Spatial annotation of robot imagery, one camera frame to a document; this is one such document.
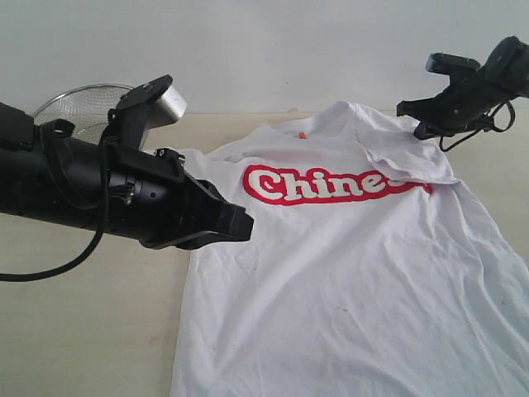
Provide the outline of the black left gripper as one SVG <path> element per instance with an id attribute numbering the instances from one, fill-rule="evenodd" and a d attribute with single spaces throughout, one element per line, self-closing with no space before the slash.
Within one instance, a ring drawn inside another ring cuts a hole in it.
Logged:
<path id="1" fill-rule="evenodd" d="M 111 144 L 108 163 L 106 233 L 155 250 L 250 240 L 254 219 L 228 203 L 214 184 L 185 171 L 178 152 L 152 155 Z"/>

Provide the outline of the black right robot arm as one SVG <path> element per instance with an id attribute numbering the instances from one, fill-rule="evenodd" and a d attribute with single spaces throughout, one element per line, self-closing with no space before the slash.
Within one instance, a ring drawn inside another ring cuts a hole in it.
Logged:
<path id="1" fill-rule="evenodd" d="M 449 77 L 448 86 L 432 98 L 402 101 L 399 117 L 419 121 L 419 140 L 460 133 L 495 131 L 493 108 L 506 106 L 515 118 L 512 100 L 528 97 L 528 45 L 515 36 L 501 40 L 484 64 L 446 53 L 429 56 L 426 70 Z"/>

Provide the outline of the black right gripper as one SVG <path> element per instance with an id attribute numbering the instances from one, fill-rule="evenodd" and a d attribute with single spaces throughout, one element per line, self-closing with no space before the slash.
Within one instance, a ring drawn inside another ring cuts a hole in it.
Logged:
<path id="1" fill-rule="evenodd" d="M 396 115 L 432 118 L 431 122 L 420 121 L 413 132 L 417 139 L 428 140 L 444 136 L 443 131 L 463 129 L 499 103 L 500 88 L 474 74 L 433 98 L 403 100 Z"/>

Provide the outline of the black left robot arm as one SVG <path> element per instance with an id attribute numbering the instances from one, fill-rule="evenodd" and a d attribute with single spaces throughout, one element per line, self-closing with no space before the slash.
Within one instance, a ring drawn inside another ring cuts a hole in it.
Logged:
<path id="1" fill-rule="evenodd" d="M 100 150 L 72 137 L 59 119 L 36 125 L 22 110 L 1 106 L 3 213 L 94 230 L 102 210 Z M 194 250 L 215 242 L 247 242 L 254 220 L 217 188 L 183 168 L 169 148 L 152 154 L 107 147 L 109 214 L 104 231 L 150 249 Z"/>

